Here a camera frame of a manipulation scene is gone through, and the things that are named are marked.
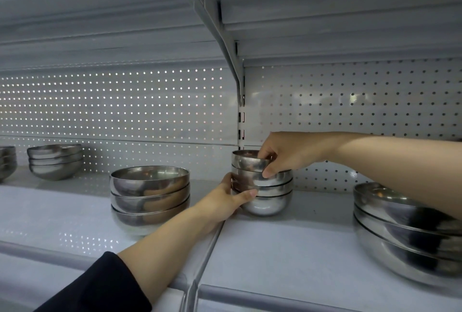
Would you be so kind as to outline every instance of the shelving unit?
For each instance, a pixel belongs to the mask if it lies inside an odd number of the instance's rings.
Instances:
[[[16,145],[21,165],[0,188],[0,261],[31,274],[81,272],[134,242],[108,217],[115,169],[186,167],[197,201],[233,150],[258,148],[270,131],[462,137],[462,0],[0,0],[0,9],[0,144]],[[26,149],[52,143],[83,144],[84,173],[34,178]],[[183,311],[458,311],[458,292],[416,286],[362,253],[348,194],[365,181],[333,163],[298,170],[283,215],[241,214],[196,246],[173,300]],[[100,243],[88,239],[84,250],[63,233],[116,245],[92,251]]]

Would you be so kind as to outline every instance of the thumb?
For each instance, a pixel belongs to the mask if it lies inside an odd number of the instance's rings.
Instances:
[[[245,204],[255,198],[258,194],[257,189],[250,189],[248,191],[236,194],[233,196],[233,201],[234,204],[236,205],[236,208],[241,206],[242,204]]]
[[[287,170],[287,168],[284,166],[284,160],[281,157],[277,157],[275,161],[266,166],[266,168],[263,170],[262,176],[264,178],[270,178],[271,176],[276,175],[278,172]]]

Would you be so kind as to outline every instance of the hand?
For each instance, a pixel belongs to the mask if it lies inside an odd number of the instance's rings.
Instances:
[[[231,173],[227,173],[218,187],[202,198],[193,208],[205,216],[213,228],[217,223],[230,217],[239,206],[255,198],[257,193],[256,189],[252,189],[231,195]]]
[[[349,132],[272,132],[258,153],[258,157],[263,159],[276,157],[263,170],[263,177],[332,159],[344,143],[364,136],[367,135]]]

